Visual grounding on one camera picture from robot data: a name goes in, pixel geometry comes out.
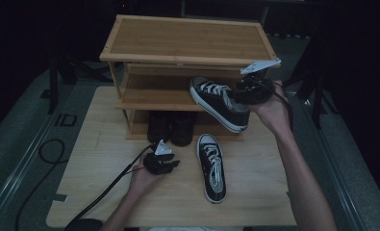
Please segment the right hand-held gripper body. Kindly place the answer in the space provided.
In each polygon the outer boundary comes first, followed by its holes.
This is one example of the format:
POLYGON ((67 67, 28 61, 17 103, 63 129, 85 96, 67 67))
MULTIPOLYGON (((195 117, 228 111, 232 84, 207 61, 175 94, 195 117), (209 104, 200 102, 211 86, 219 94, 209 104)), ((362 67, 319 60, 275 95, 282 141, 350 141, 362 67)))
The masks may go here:
POLYGON ((275 93, 274 83, 264 77, 263 71, 280 64, 279 58, 273 61, 257 61, 242 68, 240 74, 243 78, 236 83, 234 98, 244 105, 256 105, 267 102, 275 93))

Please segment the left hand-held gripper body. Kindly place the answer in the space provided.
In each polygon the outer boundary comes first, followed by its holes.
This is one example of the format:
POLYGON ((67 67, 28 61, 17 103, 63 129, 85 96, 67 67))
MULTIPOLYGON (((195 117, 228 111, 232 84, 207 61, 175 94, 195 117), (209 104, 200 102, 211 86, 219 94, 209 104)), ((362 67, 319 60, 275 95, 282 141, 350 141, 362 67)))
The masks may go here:
POLYGON ((163 140, 149 145, 151 151, 143 159, 145 168, 154 175, 161 175, 165 163, 173 161, 175 155, 163 140))

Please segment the black slip-on shoe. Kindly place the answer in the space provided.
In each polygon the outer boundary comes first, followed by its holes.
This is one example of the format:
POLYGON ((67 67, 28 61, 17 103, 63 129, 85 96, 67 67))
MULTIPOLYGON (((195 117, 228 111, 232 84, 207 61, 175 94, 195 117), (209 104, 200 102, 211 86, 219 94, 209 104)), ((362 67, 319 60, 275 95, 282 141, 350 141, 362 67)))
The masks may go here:
POLYGON ((147 127, 147 139, 150 142, 159 142, 160 140, 169 141, 169 119, 167 113, 160 111, 150 111, 147 127))
POLYGON ((172 117, 170 140, 177 146, 192 142, 193 121, 190 112, 175 112, 172 117))

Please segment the black white canvas sneaker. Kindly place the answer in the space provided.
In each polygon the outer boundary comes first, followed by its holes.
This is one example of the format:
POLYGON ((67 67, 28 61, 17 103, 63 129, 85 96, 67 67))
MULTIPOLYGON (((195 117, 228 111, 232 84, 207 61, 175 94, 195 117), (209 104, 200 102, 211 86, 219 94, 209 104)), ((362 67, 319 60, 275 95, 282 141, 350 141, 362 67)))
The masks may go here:
POLYGON ((190 80, 193 101, 229 131, 240 133, 248 127, 250 111, 229 96, 231 91, 228 86, 217 84, 205 77, 199 76, 190 80))
POLYGON ((221 203, 226 196, 226 183, 218 141, 210 134, 201 135, 196 153, 203 172, 206 198, 213 204, 221 203))

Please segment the wooden shoe rack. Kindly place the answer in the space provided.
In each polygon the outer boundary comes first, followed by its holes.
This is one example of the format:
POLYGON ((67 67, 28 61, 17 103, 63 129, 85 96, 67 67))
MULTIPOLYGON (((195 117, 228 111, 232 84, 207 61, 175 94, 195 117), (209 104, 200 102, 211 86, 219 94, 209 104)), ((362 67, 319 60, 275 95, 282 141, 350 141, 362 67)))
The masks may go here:
POLYGON ((241 70, 256 62, 278 67, 277 56, 259 23, 118 15, 100 54, 109 64, 126 138, 144 140, 150 111, 197 112, 196 137, 211 133, 240 141, 190 96, 190 79, 203 76, 233 87, 241 70))

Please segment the person's left hand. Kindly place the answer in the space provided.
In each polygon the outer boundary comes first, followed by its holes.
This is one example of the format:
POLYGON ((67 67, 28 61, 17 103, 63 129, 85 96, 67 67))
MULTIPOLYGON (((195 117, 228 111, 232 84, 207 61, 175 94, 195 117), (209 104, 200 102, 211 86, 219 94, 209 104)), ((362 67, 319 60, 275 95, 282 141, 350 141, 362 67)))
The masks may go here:
POLYGON ((134 166, 134 172, 129 184, 128 194, 132 194, 136 197, 144 196, 162 179, 162 175, 154 175, 150 173, 143 164, 143 158, 140 158, 139 163, 134 166))

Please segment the person's right hand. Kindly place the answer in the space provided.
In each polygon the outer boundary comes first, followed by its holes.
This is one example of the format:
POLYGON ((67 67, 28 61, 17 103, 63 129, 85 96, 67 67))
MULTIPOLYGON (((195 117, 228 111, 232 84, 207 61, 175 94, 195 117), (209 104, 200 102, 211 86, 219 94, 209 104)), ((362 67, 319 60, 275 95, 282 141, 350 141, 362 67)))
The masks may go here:
POLYGON ((273 86, 275 93, 267 102, 251 105, 249 109, 259 117, 263 125, 275 136, 283 136, 291 133, 289 100, 283 91, 281 81, 275 81, 273 86))

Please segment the black metal stand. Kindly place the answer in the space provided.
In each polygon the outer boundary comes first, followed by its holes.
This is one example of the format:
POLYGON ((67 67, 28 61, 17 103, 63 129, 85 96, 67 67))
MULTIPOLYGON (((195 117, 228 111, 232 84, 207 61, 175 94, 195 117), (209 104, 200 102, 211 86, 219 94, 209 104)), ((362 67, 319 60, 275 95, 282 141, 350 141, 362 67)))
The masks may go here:
POLYGON ((326 72, 320 71, 305 71, 299 75, 302 84, 297 91, 297 97, 303 101, 307 101, 311 95, 314 96, 312 120, 317 129, 321 129, 320 113, 326 76, 326 72))
POLYGON ((58 76, 63 78, 66 84, 74 85, 77 77, 74 73, 71 56, 68 54, 53 55, 49 61, 49 110, 48 114, 51 115, 59 102, 58 92, 58 76))

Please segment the dark round object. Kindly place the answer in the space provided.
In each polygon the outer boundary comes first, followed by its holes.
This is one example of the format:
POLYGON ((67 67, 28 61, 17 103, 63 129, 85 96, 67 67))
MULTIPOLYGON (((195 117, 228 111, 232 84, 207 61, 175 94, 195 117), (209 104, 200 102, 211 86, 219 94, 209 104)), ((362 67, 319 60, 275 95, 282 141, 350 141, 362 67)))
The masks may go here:
POLYGON ((82 218, 71 221, 64 231, 100 231, 103 222, 94 218, 82 218))

